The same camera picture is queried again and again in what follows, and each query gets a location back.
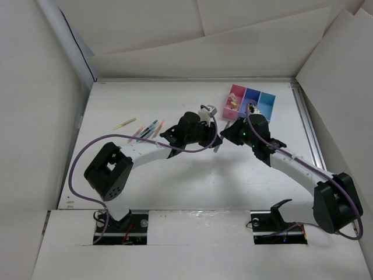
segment paper sheet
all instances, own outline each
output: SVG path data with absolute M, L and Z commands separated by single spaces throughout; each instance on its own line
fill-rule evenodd
M 361 8 L 373 15 L 373 0 L 365 0 Z
M 362 9 L 341 13 L 297 80 L 372 201 L 373 17 Z
M 92 57 L 105 77 L 295 76 L 330 8 L 147 50 Z
M 205 35 L 331 6 L 326 28 L 346 8 L 355 13 L 363 0 L 197 0 Z
M 195 0 L 57 0 L 95 55 L 204 36 Z

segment small toy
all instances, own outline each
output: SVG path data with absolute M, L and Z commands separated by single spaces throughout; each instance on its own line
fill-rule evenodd
M 237 109 L 237 103 L 236 102 L 231 101 L 231 106 L 232 106 L 232 109 Z
M 237 104 L 237 97 L 233 92 L 229 94 L 228 98 L 230 98 L 234 103 Z

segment screw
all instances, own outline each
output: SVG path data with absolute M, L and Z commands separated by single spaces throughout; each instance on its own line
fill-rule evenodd
M 146 228 L 147 227 L 147 224 L 148 224 L 148 222 L 147 222 L 147 220 L 141 220 L 140 221 L 140 226 L 142 227 L 142 228 Z
M 253 218 L 252 225 L 253 226 L 259 226 L 259 219 L 258 218 Z

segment white tabletop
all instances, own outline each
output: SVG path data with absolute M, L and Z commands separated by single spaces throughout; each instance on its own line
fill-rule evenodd
M 85 246 L 92 215 L 52 211 L 33 280 L 371 279 L 357 241 L 315 227 L 308 245 L 254 245 L 245 211 L 150 211 L 150 245 Z
M 95 83 L 73 158 L 94 138 L 113 132 L 132 135 L 140 126 L 155 119 L 166 120 L 164 131 L 177 124 L 186 111 L 198 112 L 201 104 L 217 107 L 221 131 L 227 122 L 221 117 L 223 106 L 233 83 L 276 95 L 270 122 L 272 137 L 312 162 L 290 84 L 247 80 Z M 134 117 L 137 118 L 135 122 L 113 131 L 115 126 Z M 99 199 L 83 173 L 109 141 L 116 145 L 126 142 L 118 138 L 106 139 L 81 157 L 73 177 L 78 193 Z M 124 194 L 131 209 L 269 209 L 286 198 L 292 198 L 295 204 L 312 205 L 310 193 L 295 181 L 256 159 L 250 147 L 236 146 L 226 140 L 218 153 L 211 149 L 196 154 L 184 153 L 133 170 Z M 65 184 L 59 209 L 96 208 L 96 204 L 74 197 Z

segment cable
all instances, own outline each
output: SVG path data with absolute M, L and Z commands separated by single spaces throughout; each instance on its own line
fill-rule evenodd
M 313 172 L 317 173 L 318 175 L 320 175 L 321 177 L 327 179 L 327 181 L 331 182 L 342 194 L 343 196 L 346 198 L 346 200 L 349 202 L 349 204 L 351 205 L 353 211 L 354 211 L 354 214 L 356 216 L 356 219 L 357 219 L 357 223 L 358 223 L 358 226 L 359 226 L 359 233 L 356 237 L 354 236 L 348 236 L 340 231 L 337 232 L 337 234 L 347 238 L 347 239 L 350 239 L 350 240 L 360 240 L 363 236 L 363 222 L 361 221 L 361 218 L 360 218 L 360 214 L 359 214 L 359 211 L 355 205 L 355 203 L 352 201 L 351 197 L 349 196 L 349 194 L 337 183 L 335 182 L 332 178 L 330 178 L 329 176 L 325 175 L 323 172 L 319 171 L 317 168 L 314 168 L 312 165 L 308 164 L 307 162 L 304 162 L 303 160 L 299 159 L 298 157 L 293 157 L 293 155 L 291 153 L 289 153 L 288 151 L 284 150 L 284 149 L 281 149 L 279 147 L 276 147 L 274 145 L 272 145 L 271 143 L 267 142 L 266 140 L 264 140 L 258 133 L 257 131 L 255 130 L 254 126 L 252 125 L 252 123 L 250 122 L 250 119 L 249 119 L 249 116 L 250 116 L 250 113 L 247 111 L 246 113 L 246 122 L 249 124 L 250 126 L 250 129 L 251 131 L 255 134 L 256 137 L 258 137 L 258 139 L 260 141 L 262 141 L 265 145 L 271 147 L 272 149 L 276 150 L 276 151 L 279 151 L 281 153 L 283 153 L 284 155 L 294 159 L 296 162 L 298 162 L 300 165 L 306 167 L 307 169 L 309 170 L 312 170 Z M 316 226 L 316 225 L 313 225 L 313 224 L 307 224 L 307 223 L 297 223 L 297 225 L 312 225 L 312 226 Z M 270 235 L 278 235 L 278 234 L 281 234 L 283 232 L 286 232 L 287 230 L 290 230 L 292 229 L 292 227 L 282 231 L 282 232 L 279 232 L 279 233 L 273 233 L 273 234 L 270 234 Z
M 246 224 L 246 227 L 248 228 L 248 229 L 252 229 L 252 227 L 249 227 L 249 225 L 252 223 L 252 220 L 251 221 L 249 221 L 247 224 Z
M 87 61 L 86 61 L 86 58 L 84 57 L 83 51 L 82 51 L 82 49 L 80 48 L 80 45 L 78 44 L 78 42 L 77 42 L 76 39 L 75 39 L 74 33 L 73 33 L 72 30 L 71 30 L 70 24 L 69 24 L 68 20 L 66 19 L 66 16 L 65 16 L 64 12 L 61 11 L 61 9 L 59 9 L 59 11 L 61 12 L 62 16 L 64 17 L 64 19 L 65 19 L 65 21 L 66 21 L 66 24 L 68 25 L 68 28 L 69 28 L 69 30 L 70 30 L 71 36 L 72 36 L 72 38 L 74 39 L 74 42 L 75 42 L 75 44 L 77 45 L 77 47 L 78 47 L 80 53 L 82 54 L 82 57 L 83 57 L 83 59 L 84 59 L 84 62 L 86 63 L 89 72 L 91 73 L 91 76 L 92 76 L 93 82 L 97 82 L 97 79 L 94 80 L 94 76 L 93 76 L 93 73 L 92 73 L 92 71 L 91 71 L 91 68 L 89 68 L 89 65 L 88 65 L 88 63 L 87 63 Z
M 200 106 L 201 108 L 203 109 L 206 109 L 207 111 L 210 111 L 210 109 L 205 106 L 205 105 L 201 105 Z M 151 144 L 155 144 L 155 145 L 160 145 L 160 146 L 163 146 L 165 148 L 170 148 L 170 149 L 173 149 L 173 150 L 177 150 L 177 151 L 180 151 L 180 152 L 184 152 L 184 153 L 198 153 L 198 152 L 201 152 L 201 151 L 204 151 L 206 149 L 208 149 L 209 147 L 211 147 L 214 143 L 215 143 L 215 140 L 217 138 L 217 123 L 216 123 L 216 119 L 215 119 L 215 116 L 212 116 L 212 119 L 214 121 L 214 125 L 215 125 L 215 136 L 213 138 L 213 140 L 211 141 L 210 144 L 208 144 L 206 147 L 202 148 L 202 149 L 198 149 L 198 150 L 185 150 L 185 149 L 180 149 L 180 148 L 176 148 L 176 147 L 173 147 L 173 146 L 170 146 L 170 145 L 167 145 L 167 144 L 163 144 L 163 143 L 159 143 L 159 142 L 156 142 L 154 140 L 150 140 L 150 139 L 143 139 L 143 138 L 140 138 L 140 137 L 134 137 L 134 136 L 129 136 L 129 135 L 122 135 L 122 134 L 108 134 L 108 135 L 103 135 L 103 136 L 100 136 L 94 140 L 92 140 L 91 142 L 89 142 L 87 145 L 85 145 L 81 150 L 80 152 L 76 155 L 74 161 L 72 162 L 71 164 L 71 168 L 70 168 L 70 172 L 69 172 L 69 178 L 68 178 L 68 185 L 69 185 L 69 190 L 70 192 L 75 195 L 76 197 L 79 197 L 81 199 L 84 199 L 84 200 L 88 200 L 88 201 L 92 201 L 92 202 L 95 202 L 95 203 L 98 203 L 100 204 L 106 211 L 106 221 L 105 221 L 105 225 L 104 225 L 104 228 L 103 228 L 103 231 L 101 233 L 101 235 L 93 242 L 93 244 L 96 244 L 98 241 L 101 240 L 101 238 L 103 238 L 104 236 L 104 233 L 107 229 L 107 226 L 109 224 L 109 218 L 110 218 L 110 214 L 109 214 L 109 211 L 106 207 L 106 204 L 103 203 L 102 201 L 100 200 L 97 200 L 97 199 L 94 199 L 94 198 L 90 198 L 90 197 L 85 197 L 84 195 L 81 195 L 81 194 L 78 194 L 74 188 L 72 187 L 72 176 L 74 174 L 74 170 L 75 170 L 75 167 L 76 167 L 76 164 L 78 163 L 78 160 L 80 159 L 80 157 L 82 156 L 82 154 L 89 148 L 91 147 L 93 144 L 97 143 L 98 141 L 100 140 L 103 140 L 103 139 L 107 139 L 107 138 L 112 138 L 112 137 L 119 137 L 119 138 L 126 138 L 126 139 L 133 139 L 133 140 L 140 140 L 142 142 L 148 142 L 148 143 L 151 143 Z
M 127 231 L 126 231 L 126 234 L 125 234 L 125 236 L 124 236 L 123 239 L 122 239 L 122 244 L 124 244 L 124 241 L 126 241 L 126 239 L 127 239 L 127 235 L 128 235 L 128 233 L 131 231 L 132 228 L 133 228 L 133 222 L 131 222 L 131 223 L 129 224 L 129 227 L 128 227 Z

